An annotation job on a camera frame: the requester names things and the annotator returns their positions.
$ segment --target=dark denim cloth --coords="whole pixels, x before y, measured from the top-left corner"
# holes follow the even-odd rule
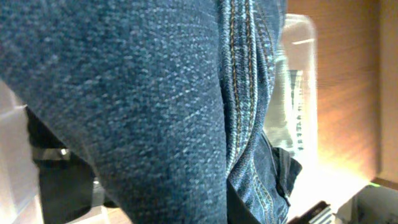
[[[0,77],[134,223],[226,223],[227,177],[283,222],[260,152],[283,1],[0,2]]]

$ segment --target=jeans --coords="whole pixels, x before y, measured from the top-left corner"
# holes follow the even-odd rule
[[[0,77],[134,223],[226,223],[227,178],[285,220],[260,144],[283,1],[0,2]]]

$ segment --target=brown wooden surface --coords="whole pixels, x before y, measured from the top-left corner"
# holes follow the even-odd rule
[[[379,1],[291,0],[318,38],[320,162],[372,180],[379,152]]]

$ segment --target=jeans leg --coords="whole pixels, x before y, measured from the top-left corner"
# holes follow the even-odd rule
[[[134,223],[226,223],[214,1],[1,5],[0,77]]]

